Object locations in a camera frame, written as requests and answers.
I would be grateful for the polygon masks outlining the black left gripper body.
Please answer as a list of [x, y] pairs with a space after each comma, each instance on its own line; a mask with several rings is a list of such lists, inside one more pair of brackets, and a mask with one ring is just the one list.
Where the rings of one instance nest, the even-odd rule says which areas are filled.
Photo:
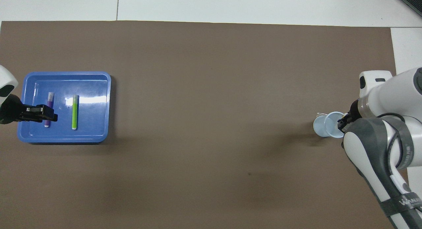
[[0, 108], [0, 123], [6, 125], [12, 122], [21, 122], [22, 113], [27, 107], [16, 95], [9, 95]]

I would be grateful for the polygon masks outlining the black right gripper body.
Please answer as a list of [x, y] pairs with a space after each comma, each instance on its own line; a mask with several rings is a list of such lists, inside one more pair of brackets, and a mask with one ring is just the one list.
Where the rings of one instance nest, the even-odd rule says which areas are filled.
[[361, 118], [361, 114], [359, 112], [359, 100], [355, 100], [350, 106], [349, 123], [352, 123], [360, 118]]

